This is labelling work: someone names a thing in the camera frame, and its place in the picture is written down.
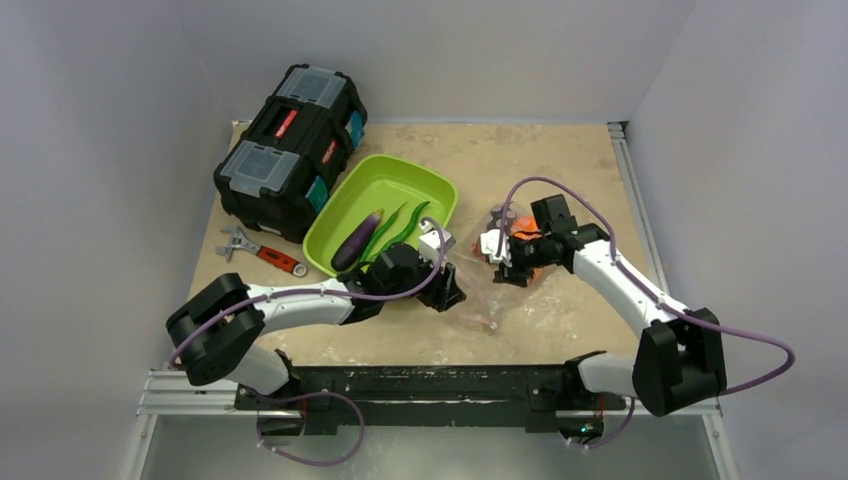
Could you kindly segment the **green fake chili pepper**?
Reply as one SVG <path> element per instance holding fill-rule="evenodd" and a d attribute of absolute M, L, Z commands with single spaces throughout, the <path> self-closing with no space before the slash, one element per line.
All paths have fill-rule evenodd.
<path fill-rule="evenodd" d="M 373 255 L 373 259 L 375 259 L 380 253 L 384 252 L 394 244 L 403 243 L 404 241 L 406 241 L 417 228 L 422 212 L 429 206 L 429 204 L 430 201 L 424 201 L 417 205 L 410 214 L 410 217 L 407 220 L 407 223 L 403 227 L 403 229 L 394 237 L 387 240 Z"/>

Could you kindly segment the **purple fake eggplant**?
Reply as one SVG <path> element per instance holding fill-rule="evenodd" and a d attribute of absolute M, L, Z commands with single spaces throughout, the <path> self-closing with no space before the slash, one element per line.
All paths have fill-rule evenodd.
<path fill-rule="evenodd" d="M 330 261 L 336 272 L 343 272 L 357 263 L 380 225 L 383 213 L 383 209 L 369 213 L 341 242 Z"/>

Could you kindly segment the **clear zip top bag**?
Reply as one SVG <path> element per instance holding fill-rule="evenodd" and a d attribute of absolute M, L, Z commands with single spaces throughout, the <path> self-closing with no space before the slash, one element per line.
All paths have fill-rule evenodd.
<path fill-rule="evenodd" d="M 488 207 L 463 224 L 465 230 L 448 254 L 448 261 L 458 270 L 459 285 L 467 295 L 467 299 L 452 307 L 449 313 L 460 321 L 479 324 L 492 332 L 498 329 L 508 311 L 528 300 L 554 271 L 552 267 L 537 269 L 528 287 L 494 281 L 498 267 L 489 265 L 480 255 L 477 241 L 481 233 L 488 231 L 489 212 L 496 205 L 500 204 Z M 515 202 L 508 209 L 515 212 L 514 221 L 522 216 L 532 216 L 527 208 Z"/>

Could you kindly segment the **lime green plastic tray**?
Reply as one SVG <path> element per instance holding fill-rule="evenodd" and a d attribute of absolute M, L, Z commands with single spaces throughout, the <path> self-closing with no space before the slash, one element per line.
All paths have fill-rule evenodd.
<path fill-rule="evenodd" d="M 458 204 L 454 183 L 438 172 L 390 155 L 364 158 L 331 194 L 303 241 L 306 259 L 318 270 L 334 276 L 330 261 L 347 235 L 371 212 L 383 209 L 385 220 L 402 203 L 397 221 L 378 241 L 369 259 L 406 225 L 413 209 L 430 201 L 421 218 L 431 217 L 446 227 Z M 419 226 L 405 241 L 416 247 L 422 233 Z"/>

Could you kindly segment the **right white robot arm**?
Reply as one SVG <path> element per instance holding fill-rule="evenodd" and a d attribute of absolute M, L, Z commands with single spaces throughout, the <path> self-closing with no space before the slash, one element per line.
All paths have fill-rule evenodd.
<path fill-rule="evenodd" d="M 631 359 L 595 351 L 567 361 L 561 392 L 569 404 L 584 407 L 609 393 L 637 399 L 661 417 L 725 392 L 719 321 L 709 309 L 692 310 L 631 271 L 611 235 L 579 224 L 563 196 L 531 209 L 535 229 L 499 227 L 478 237 L 480 253 L 497 268 L 495 282 L 525 287 L 538 270 L 561 266 L 593 287 L 639 340 Z"/>

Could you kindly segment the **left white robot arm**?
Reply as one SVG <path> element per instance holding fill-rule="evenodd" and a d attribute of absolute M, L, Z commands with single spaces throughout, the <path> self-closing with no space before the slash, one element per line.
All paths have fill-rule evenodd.
<path fill-rule="evenodd" d="M 260 395 L 272 408 L 297 399 L 289 357 L 258 345 L 260 337 L 312 325 L 343 326 L 378 315 L 390 301 L 415 298 L 438 312 L 466 298 L 453 264 L 421 255 L 407 244 L 317 284 L 266 287 L 236 273 L 219 276 L 166 322 L 175 347 L 169 361 L 193 386 L 221 379 Z"/>

